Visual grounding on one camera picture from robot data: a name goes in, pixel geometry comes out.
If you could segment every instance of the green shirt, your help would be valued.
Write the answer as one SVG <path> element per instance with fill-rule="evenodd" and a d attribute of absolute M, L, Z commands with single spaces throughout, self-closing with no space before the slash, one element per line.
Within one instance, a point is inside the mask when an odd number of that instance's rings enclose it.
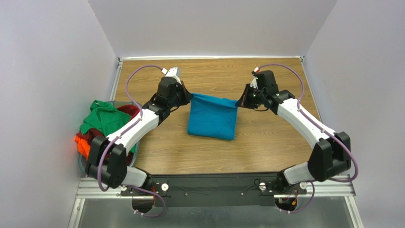
<path fill-rule="evenodd" d="M 129 122 L 131 116 L 118 111 L 112 104 L 95 100 L 90 106 L 90 115 L 83 120 L 80 132 L 85 135 L 90 128 L 96 128 L 104 136 L 118 131 Z"/>

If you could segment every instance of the gray wall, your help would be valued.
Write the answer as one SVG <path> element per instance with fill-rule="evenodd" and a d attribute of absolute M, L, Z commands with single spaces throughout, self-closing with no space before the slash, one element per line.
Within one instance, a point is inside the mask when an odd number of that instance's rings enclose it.
<path fill-rule="evenodd" d="M 302 56 L 336 0 L 89 0 L 119 57 Z"/>
<path fill-rule="evenodd" d="M 117 61 L 82 0 L 0 3 L 0 227 L 67 227 L 75 133 Z"/>
<path fill-rule="evenodd" d="M 304 65 L 324 123 L 351 136 L 365 227 L 403 227 L 405 1 L 338 0 Z"/>

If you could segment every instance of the black joint housing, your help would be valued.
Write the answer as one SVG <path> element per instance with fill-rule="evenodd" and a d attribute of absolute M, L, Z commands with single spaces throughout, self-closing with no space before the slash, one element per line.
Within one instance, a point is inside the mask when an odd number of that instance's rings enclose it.
<path fill-rule="evenodd" d="M 90 153 L 86 164 L 85 172 L 92 178 L 97 179 L 97 170 L 101 155 L 110 141 L 103 136 L 93 139 L 90 146 Z M 115 189 L 126 176 L 126 149 L 122 144 L 113 144 L 108 150 L 109 161 L 104 160 L 101 168 L 101 182 Z"/>
<path fill-rule="evenodd" d="M 162 77 L 157 93 L 142 107 L 159 116 L 159 125 L 170 115 L 173 107 L 188 104 L 193 95 L 187 91 L 183 81 L 179 83 L 173 77 Z"/>
<path fill-rule="evenodd" d="M 237 107 L 256 109 L 264 105 L 277 115 L 279 104 L 285 100 L 295 98 L 288 90 L 279 91 L 279 87 L 271 70 L 265 70 L 258 73 L 253 72 L 256 79 L 257 88 L 246 84 L 242 97 L 236 102 Z"/>
<path fill-rule="evenodd" d="M 279 192 L 284 192 L 285 189 L 290 186 L 290 184 L 288 183 L 286 177 L 284 176 L 284 171 L 286 169 L 283 169 L 283 170 L 281 170 L 280 172 L 277 173 L 276 187 L 277 187 L 277 190 Z"/>
<path fill-rule="evenodd" d="M 335 134 L 350 150 L 350 137 L 345 132 Z M 332 138 L 321 139 L 315 144 L 308 161 L 308 170 L 317 181 L 326 181 L 351 167 L 351 159 L 346 151 Z"/>

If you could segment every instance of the teal cloth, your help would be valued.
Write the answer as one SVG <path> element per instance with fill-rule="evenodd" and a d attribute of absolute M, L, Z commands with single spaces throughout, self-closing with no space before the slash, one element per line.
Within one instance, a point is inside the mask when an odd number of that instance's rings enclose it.
<path fill-rule="evenodd" d="M 104 136 L 118 131 L 129 122 L 131 116 L 119 111 L 111 103 L 95 100 L 90 106 L 90 115 L 83 120 L 80 132 L 85 135 L 89 129 L 96 128 Z"/>
<path fill-rule="evenodd" d="M 235 138 L 237 101 L 193 94 L 187 132 L 223 140 Z"/>

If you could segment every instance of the screw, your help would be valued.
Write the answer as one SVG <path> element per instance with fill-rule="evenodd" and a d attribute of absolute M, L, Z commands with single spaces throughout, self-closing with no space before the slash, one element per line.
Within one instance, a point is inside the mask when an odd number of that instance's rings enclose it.
<path fill-rule="evenodd" d="M 301 183 L 299 184 L 299 187 L 300 187 L 301 189 L 305 190 L 305 189 L 307 189 L 307 184 L 306 184 L 305 182 L 301 182 Z"/>
<path fill-rule="evenodd" d="M 262 190 L 262 191 L 266 190 L 266 183 L 263 183 L 263 182 L 260 183 L 259 184 L 259 189 Z"/>
<path fill-rule="evenodd" d="M 164 184 L 162 184 L 161 188 L 163 191 L 167 191 L 169 189 L 169 185 L 164 183 Z"/>

